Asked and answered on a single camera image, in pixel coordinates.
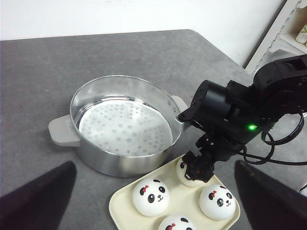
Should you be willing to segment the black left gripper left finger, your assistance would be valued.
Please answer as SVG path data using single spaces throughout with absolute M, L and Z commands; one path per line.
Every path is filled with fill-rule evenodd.
M 56 230 L 76 179 L 76 166 L 67 161 L 0 198 L 2 230 Z

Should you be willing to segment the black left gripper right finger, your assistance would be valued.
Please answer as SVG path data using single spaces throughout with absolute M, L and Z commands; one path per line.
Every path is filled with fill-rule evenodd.
M 235 162 L 235 180 L 254 230 L 305 230 L 307 197 L 244 161 Z

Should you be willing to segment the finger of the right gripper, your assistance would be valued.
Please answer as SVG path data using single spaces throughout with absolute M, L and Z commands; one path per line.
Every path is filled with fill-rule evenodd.
M 211 178 L 213 177 L 213 171 L 212 170 L 204 170 L 204 169 L 197 169 L 192 167 L 192 165 L 186 165 L 186 171 L 185 171 L 185 178 L 192 181 L 203 181 L 205 183 L 209 182 Z
M 193 168 L 195 165 L 197 165 L 200 158 L 201 158 L 201 155 L 195 155 L 192 151 L 188 151 L 182 157 L 182 160 L 188 167 Z

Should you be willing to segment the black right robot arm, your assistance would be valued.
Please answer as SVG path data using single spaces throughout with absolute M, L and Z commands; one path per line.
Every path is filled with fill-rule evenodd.
M 272 162 L 276 146 L 292 141 L 304 126 L 274 140 L 271 128 L 286 114 L 307 111 L 307 57 L 284 58 L 261 67 L 251 86 L 230 81 L 221 86 L 205 80 L 189 108 L 177 116 L 204 135 L 196 146 L 200 155 L 188 152 L 182 168 L 188 181 L 207 182 L 214 164 L 239 154 L 235 179 L 248 220 L 255 230 L 304 230 L 307 227 L 307 198 L 256 169 Z

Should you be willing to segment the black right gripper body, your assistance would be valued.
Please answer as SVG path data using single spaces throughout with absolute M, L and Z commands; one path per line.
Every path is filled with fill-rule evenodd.
M 196 142 L 196 147 L 201 153 L 201 158 L 195 168 L 214 171 L 217 161 L 228 161 L 230 157 L 246 149 L 245 144 L 236 143 L 231 140 L 214 139 L 208 134 L 201 136 Z

